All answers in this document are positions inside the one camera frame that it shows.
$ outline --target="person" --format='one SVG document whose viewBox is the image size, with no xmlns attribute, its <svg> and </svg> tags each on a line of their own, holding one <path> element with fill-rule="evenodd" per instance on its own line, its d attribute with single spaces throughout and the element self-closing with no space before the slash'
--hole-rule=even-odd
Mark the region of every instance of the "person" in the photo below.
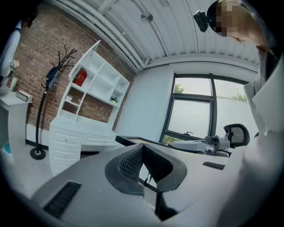
<svg viewBox="0 0 284 227">
<path fill-rule="evenodd" d="M 246 0 L 218 0 L 207 11 L 209 26 L 221 36 L 232 37 L 238 42 L 251 41 L 256 45 L 259 55 L 259 72 L 253 85 L 245 86 L 252 113 L 259 128 L 264 134 L 266 127 L 263 119 L 255 110 L 252 99 L 269 79 L 277 66 L 281 49 L 270 28 L 260 14 Z"/>
<path fill-rule="evenodd" d="M 22 27 L 31 27 L 33 20 L 37 17 L 37 8 L 26 18 L 23 18 L 15 26 L 14 31 L 9 36 L 6 45 L 0 56 L 0 87 L 5 85 L 8 77 L 13 73 L 16 49 L 20 41 L 20 31 Z"/>
<path fill-rule="evenodd" d="M 258 75 L 244 89 L 259 135 L 242 150 L 234 192 L 226 198 L 218 226 L 232 226 L 232 223 L 239 226 L 254 215 L 258 215 L 260 224 L 270 210 L 259 209 L 267 203 L 274 187 L 281 184 L 280 176 L 283 175 L 284 153 L 279 145 L 284 136 L 284 57 L 279 47 L 280 38 L 268 26 L 271 21 L 266 23 L 246 0 L 214 2 L 207 11 L 207 20 L 217 34 L 238 42 L 249 40 L 258 49 Z"/>
</svg>

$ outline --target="ceiling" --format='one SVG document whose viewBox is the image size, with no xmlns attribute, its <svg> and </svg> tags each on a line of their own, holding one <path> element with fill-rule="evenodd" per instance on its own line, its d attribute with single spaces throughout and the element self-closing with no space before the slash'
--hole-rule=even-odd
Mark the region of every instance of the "ceiling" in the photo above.
<svg viewBox="0 0 284 227">
<path fill-rule="evenodd" d="M 118 50 L 136 71 L 184 61 L 236 63 L 254 71 L 258 68 L 258 54 L 253 43 L 241 44 L 233 38 L 220 37 L 210 28 L 204 33 L 199 30 L 193 14 L 197 10 L 206 11 L 215 0 L 51 1 L 59 3 L 65 10 L 71 8 L 73 14 L 79 12 L 84 16 L 82 12 L 86 12 L 99 22 L 107 24 L 105 19 L 110 22 L 120 33 L 115 39 L 109 40 L 110 45 Z M 97 17 L 97 12 L 104 18 Z M 142 12 L 150 12 L 153 21 L 143 23 L 140 19 Z M 101 33 L 99 35 L 102 38 L 110 39 L 101 27 L 97 28 L 99 22 L 90 23 L 90 16 L 86 19 L 86 25 Z M 126 40 L 131 48 L 128 45 L 120 46 L 118 42 L 121 40 L 123 43 L 122 39 Z"/>
</svg>

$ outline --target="sky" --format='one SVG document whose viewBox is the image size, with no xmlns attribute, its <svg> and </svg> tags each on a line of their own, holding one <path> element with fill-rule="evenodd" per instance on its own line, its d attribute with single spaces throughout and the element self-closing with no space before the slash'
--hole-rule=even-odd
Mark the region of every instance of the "sky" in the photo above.
<svg viewBox="0 0 284 227">
<path fill-rule="evenodd" d="M 231 97 L 237 95 L 237 93 L 244 95 L 244 85 L 233 83 L 224 80 L 214 80 L 216 87 L 216 95 L 220 97 Z M 184 87 L 184 94 L 202 94 L 210 95 L 210 83 L 209 79 L 202 78 L 177 78 L 176 84 L 180 84 Z"/>
</svg>

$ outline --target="ceiling light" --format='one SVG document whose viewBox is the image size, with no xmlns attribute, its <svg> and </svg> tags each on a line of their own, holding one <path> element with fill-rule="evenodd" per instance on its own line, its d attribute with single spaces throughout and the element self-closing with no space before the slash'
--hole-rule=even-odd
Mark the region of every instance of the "ceiling light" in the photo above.
<svg viewBox="0 0 284 227">
<path fill-rule="evenodd" d="M 149 12 L 144 12 L 141 14 L 141 21 L 144 23 L 150 23 L 153 20 L 153 15 Z"/>
</svg>

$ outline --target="brick wall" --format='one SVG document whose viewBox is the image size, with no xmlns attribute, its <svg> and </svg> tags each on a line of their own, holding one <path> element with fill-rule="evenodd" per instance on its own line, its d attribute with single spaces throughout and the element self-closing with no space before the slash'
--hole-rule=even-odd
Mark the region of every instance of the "brick wall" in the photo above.
<svg viewBox="0 0 284 227">
<path fill-rule="evenodd" d="M 45 76 L 52 68 L 51 63 L 57 64 L 58 51 L 62 54 L 65 53 L 63 47 L 65 44 L 68 50 L 75 48 L 77 50 L 73 54 L 75 59 L 72 59 L 69 64 L 76 64 L 96 41 L 101 40 L 96 52 L 130 82 L 115 120 L 114 130 L 134 81 L 135 73 L 106 42 L 71 15 L 48 3 L 42 3 L 38 9 L 38 17 L 32 26 L 22 29 L 20 43 L 14 57 L 20 63 L 13 74 L 18 78 L 15 90 L 24 90 L 34 97 L 32 104 L 29 104 L 27 123 L 36 125 L 38 108 L 44 92 L 41 83 L 45 83 Z M 49 123 L 57 114 L 61 98 L 69 83 L 68 74 L 71 70 L 72 68 L 66 67 L 59 78 L 55 92 L 49 91 L 47 93 L 40 123 L 40 127 L 43 129 L 49 130 Z M 71 95 L 76 99 L 76 96 L 80 94 L 72 91 Z M 65 110 L 71 112 L 72 108 L 74 107 L 70 105 L 64 106 Z M 112 106 L 86 95 L 79 114 L 97 121 L 107 122 L 111 111 Z"/>
</svg>

